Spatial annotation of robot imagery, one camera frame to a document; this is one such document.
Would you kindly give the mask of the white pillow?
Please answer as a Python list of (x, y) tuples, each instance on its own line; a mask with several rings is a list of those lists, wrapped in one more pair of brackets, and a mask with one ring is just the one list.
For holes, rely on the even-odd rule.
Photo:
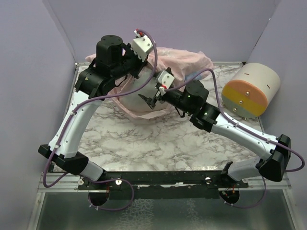
[[(144, 67), (139, 73), (139, 78), (128, 81), (122, 88), (122, 92), (129, 92), (139, 88), (146, 80), (148, 80), (152, 70), (149, 67)], [(153, 98), (156, 93), (156, 81), (151, 79), (150, 82), (137, 92), (118, 98), (118, 106), (126, 114), (133, 118), (139, 119), (154, 119), (165, 116), (169, 113), (166, 103), (157, 102), (154, 109), (151, 109), (148, 104), (139, 95), (147, 98)]]

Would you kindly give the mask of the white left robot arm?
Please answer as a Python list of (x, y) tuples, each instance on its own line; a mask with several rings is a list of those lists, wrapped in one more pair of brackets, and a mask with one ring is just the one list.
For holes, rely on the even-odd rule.
[(138, 77), (145, 66), (153, 44), (148, 36), (136, 33), (131, 43), (116, 35), (105, 35), (96, 45), (96, 57), (79, 74), (74, 86), (74, 100), (54, 138), (41, 145), (38, 152), (64, 171), (89, 178), (95, 189), (105, 186), (103, 168), (78, 152), (82, 135), (105, 96), (118, 86), (116, 80), (131, 75)]

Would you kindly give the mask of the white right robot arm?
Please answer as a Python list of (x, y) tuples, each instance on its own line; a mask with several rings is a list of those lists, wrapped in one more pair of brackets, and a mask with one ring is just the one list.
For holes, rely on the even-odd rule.
[(241, 162), (229, 162), (224, 167), (220, 181), (232, 187), (245, 178), (262, 176), (280, 182), (291, 157), (291, 140), (282, 134), (279, 137), (259, 132), (242, 124), (207, 103), (208, 90), (198, 80), (187, 84), (184, 91), (174, 90), (158, 97), (140, 97), (154, 108), (157, 101), (167, 102), (191, 116), (190, 122), (200, 130), (224, 136), (254, 152), (257, 156)]

